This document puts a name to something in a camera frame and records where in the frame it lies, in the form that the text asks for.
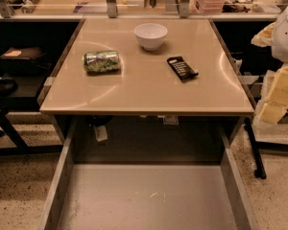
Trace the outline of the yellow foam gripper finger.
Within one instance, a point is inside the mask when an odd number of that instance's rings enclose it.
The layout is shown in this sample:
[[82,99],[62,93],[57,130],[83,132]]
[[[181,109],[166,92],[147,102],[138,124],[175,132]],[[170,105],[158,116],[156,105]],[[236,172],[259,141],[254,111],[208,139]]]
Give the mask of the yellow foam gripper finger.
[[276,125],[288,110],[288,63],[274,74],[272,85],[258,114],[258,120]]
[[275,28],[275,22],[270,23],[264,29],[262,29],[258,34],[256,34],[252,40],[251,44],[257,47],[267,47],[272,45],[272,34]]

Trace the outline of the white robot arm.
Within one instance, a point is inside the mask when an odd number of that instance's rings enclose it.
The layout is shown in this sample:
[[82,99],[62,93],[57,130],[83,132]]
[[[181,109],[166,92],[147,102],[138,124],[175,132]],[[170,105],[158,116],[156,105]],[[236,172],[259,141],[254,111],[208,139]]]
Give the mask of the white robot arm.
[[257,119],[270,125],[276,125],[288,110],[288,6],[271,23],[258,34],[251,44],[258,47],[271,47],[272,56],[282,62],[274,74],[272,85],[263,105],[257,112]]

